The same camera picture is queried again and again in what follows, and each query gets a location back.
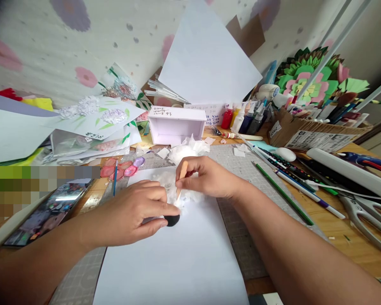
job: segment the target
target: phone screen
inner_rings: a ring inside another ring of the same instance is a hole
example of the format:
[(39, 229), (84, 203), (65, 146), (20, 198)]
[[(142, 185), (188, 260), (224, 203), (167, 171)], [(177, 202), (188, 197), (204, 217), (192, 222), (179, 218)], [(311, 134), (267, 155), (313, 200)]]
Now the phone screen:
[(23, 247), (62, 223), (88, 189), (88, 183), (66, 183), (56, 189), (5, 241), (4, 246)]

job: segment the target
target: scissors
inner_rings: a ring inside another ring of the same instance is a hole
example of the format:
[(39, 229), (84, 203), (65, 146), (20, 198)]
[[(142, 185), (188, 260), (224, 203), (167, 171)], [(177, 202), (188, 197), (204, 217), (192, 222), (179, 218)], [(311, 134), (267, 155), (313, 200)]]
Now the scissors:
[[(323, 175), (319, 173), (317, 174), (325, 184), (345, 189), (344, 186), (333, 183), (330, 179), (324, 177)], [(381, 241), (376, 238), (373, 233), (371, 233), (371, 231), (360, 219), (361, 217), (367, 220), (372, 226), (381, 231), (381, 214), (377, 211), (381, 211), (381, 204), (344, 191), (336, 191), (339, 193), (338, 197), (342, 202), (350, 221), (370, 240), (374, 246), (381, 250)]]

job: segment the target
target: cardboard box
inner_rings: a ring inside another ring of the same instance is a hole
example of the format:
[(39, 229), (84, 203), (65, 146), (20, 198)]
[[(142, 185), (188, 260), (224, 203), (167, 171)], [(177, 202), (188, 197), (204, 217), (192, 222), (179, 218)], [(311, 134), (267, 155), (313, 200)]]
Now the cardboard box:
[(204, 110), (152, 106), (148, 114), (149, 128), (154, 144), (182, 144), (193, 134), (201, 140), (206, 124)]
[(317, 123), (293, 117), (284, 108), (277, 112), (274, 122), (267, 132), (270, 145), (299, 152), (316, 147), (334, 153), (373, 128), (365, 124), (353, 128)]

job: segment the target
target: wooden stick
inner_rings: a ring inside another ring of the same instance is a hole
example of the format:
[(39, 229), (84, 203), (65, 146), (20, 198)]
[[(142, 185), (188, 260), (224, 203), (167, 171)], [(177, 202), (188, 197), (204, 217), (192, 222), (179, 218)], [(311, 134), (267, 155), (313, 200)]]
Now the wooden stick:
[[(187, 172), (188, 172), (188, 161), (183, 161), (181, 173), (179, 175), (179, 179), (185, 178), (185, 175)], [(178, 200), (180, 194), (181, 194), (181, 189), (177, 189), (177, 200)]]

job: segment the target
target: left hand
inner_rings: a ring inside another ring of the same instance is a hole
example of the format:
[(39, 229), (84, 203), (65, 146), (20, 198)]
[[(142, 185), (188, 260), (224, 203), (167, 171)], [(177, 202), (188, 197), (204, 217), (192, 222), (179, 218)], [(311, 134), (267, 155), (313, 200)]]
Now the left hand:
[(168, 224), (166, 219), (148, 217), (175, 216), (180, 210), (168, 204), (166, 190), (157, 181), (132, 184), (102, 206), (80, 217), (80, 242), (87, 249), (132, 244), (154, 235)]

